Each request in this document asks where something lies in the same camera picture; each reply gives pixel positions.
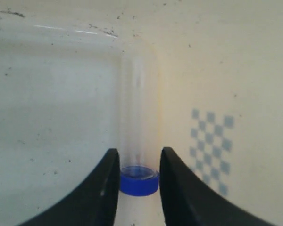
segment white surface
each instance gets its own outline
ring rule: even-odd
[[[162,76],[161,146],[172,146],[189,163],[192,109],[234,116],[227,198],[283,226],[283,0],[0,0],[0,10],[7,8],[25,13],[21,21],[114,24],[119,36],[142,37]],[[121,196],[120,203],[131,200]],[[146,214],[130,210],[143,219],[136,226],[152,225],[141,217]],[[131,223],[118,214],[116,225]]]

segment blue cap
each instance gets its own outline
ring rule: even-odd
[[[159,173],[144,166],[121,169],[120,191],[132,196],[147,196],[158,190]]]

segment clear plastic tube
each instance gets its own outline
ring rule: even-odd
[[[120,79],[121,191],[135,196],[158,188],[158,71],[149,49],[124,55]]]

